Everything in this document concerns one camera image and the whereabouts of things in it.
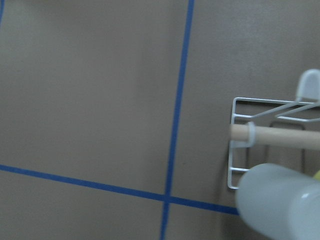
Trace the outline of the grey plastic cup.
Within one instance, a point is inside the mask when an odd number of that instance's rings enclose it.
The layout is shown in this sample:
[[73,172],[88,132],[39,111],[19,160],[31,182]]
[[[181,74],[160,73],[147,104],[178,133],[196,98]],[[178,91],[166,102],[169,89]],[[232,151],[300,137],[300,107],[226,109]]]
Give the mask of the grey plastic cup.
[[235,193],[241,219],[273,240],[320,238],[320,182],[272,163],[256,165]]

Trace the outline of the yellow plastic cup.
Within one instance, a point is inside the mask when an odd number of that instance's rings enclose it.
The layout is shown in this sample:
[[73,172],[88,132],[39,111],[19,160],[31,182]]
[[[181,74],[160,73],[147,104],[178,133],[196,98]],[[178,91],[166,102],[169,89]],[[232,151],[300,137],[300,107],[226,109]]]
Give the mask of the yellow plastic cup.
[[320,170],[318,170],[318,171],[314,174],[313,178],[314,178],[315,180],[320,181]]

